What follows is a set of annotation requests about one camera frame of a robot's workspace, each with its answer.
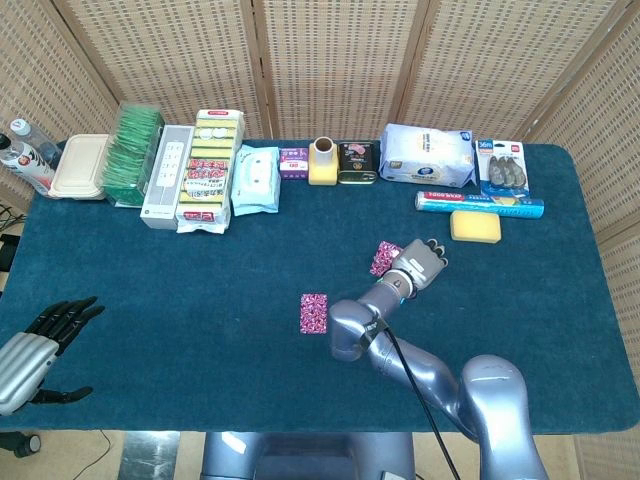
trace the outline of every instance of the sponge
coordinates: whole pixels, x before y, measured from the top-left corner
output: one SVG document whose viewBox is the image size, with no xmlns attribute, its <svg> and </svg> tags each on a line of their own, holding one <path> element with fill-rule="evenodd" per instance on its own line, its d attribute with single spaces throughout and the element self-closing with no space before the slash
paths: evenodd
<svg viewBox="0 0 640 480">
<path fill-rule="evenodd" d="M 495 213 L 456 210 L 451 214 L 451 238 L 462 242 L 497 243 L 502 238 Z"/>
</svg>

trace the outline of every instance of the robot finger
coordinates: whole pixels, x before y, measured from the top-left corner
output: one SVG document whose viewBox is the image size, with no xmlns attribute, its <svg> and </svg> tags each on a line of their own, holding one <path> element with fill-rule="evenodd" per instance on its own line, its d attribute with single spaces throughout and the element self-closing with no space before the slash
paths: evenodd
<svg viewBox="0 0 640 480">
<path fill-rule="evenodd" d="M 56 308 L 49 316 L 47 316 L 38 327 L 32 332 L 36 335 L 47 335 L 47 331 L 51 328 L 52 325 L 55 325 L 60 317 L 63 316 L 67 311 L 73 307 L 73 302 L 64 302 L 58 308 Z"/>
<path fill-rule="evenodd" d="M 24 333 L 35 333 L 36 330 L 38 330 L 38 328 L 40 327 L 40 325 L 42 325 L 42 323 L 49 318 L 49 315 L 51 315 L 58 308 L 60 308 L 62 305 L 65 305 L 66 303 L 67 302 L 65 300 L 65 301 L 62 301 L 62 302 L 55 303 L 53 305 L 49 305 L 47 308 L 45 308 L 43 310 L 43 312 L 40 315 L 38 315 L 36 317 L 36 319 L 33 321 L 33 323 L 31 323 L 31 325 L 29 325 L 29 327 L 27 327 L 27 329 L 24 331 Z"/>
<path fill-rule="evenodd" d="M 104 307 L 102 305 L 98 305 L 97 307 L 90 308 L 86 312 L 84 312 L 80 318 L 78 318 L 73 323 L 69 324 L 60 334 L 54 338 L 60 347 L 58 348 L 57 356 L 60 356 L 64 353 L 69 344 L 73 341 L 74 338 L 78 336 L 80 330 L 91 320 L 93 317 L 100 315 L 104 311 Z"/>
<path fill-rule="evenodd" d="M 55 340 L 68 325 L 71 325 L 76 321 L 80 321 L 84 309 L 93 305 L 96 300 L 97 297 L 89 297 L 85 300 L 73 302 L 67 312 L 64 313 L 64 315 L 61 315 L 56 323 L 52 324 L 51 327 L 42 335 L 46 335 L 50 339 Z"/>
</svg>

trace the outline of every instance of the black tin can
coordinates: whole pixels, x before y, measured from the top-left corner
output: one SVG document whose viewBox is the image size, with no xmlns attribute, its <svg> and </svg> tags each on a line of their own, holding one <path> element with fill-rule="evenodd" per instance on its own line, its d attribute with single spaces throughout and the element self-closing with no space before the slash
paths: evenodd
<svg viewBox="0 0 640 480">
<path fill-rule="evenodd" d="M 373 183 L 378 172 L 373 162 L 371 142 L 344 142 L 338 145 L 340 154 L 340 183 Z"/>
</svg>

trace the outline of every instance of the green packaged item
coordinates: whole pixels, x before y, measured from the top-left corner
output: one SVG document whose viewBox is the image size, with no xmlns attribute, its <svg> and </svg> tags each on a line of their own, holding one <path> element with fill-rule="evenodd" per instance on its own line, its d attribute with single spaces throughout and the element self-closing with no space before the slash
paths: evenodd
<svg viewBox="0 0 640 480">
<path fill-rule="evenodd" d="M 120 105 L 102 174 L 107 198 L 117 207 L 142 207 L 164 119 L 157 107 Z"/>
</svg>

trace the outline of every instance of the teal table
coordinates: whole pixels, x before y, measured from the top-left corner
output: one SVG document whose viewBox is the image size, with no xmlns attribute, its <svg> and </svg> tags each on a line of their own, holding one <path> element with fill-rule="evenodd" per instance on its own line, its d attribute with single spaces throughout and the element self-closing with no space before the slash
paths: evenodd
<svg viewBox="0 0 640 480">
<path fill-rule="evenodd" d="M 416 237 L 443 242 L 449 267 L 390 319 L 399 337 L 456 374 L 483 353 L 516 364 L 537 433 L 631 427 L 637 390 L 572 160 L 551 145 L 525 154 L 546 211 L 502 219 L 496 245 L 451 241 L 448 215 L 415 210 L 424 187 L 380 180 L 283 181 L 280 213 L 233 218 L 219 236 L 151 230 L 106 202 L 37 198 L 0 299 L 0 342 L 51 303 L 97 295 L 107 310 L 44 384 L 94 393 L 27 405 L 0 429 L 426 430 L 411 391 L 298 330 L 302 293 L 357 298 L 376 280 L 378 243 Z"/>
</svg>

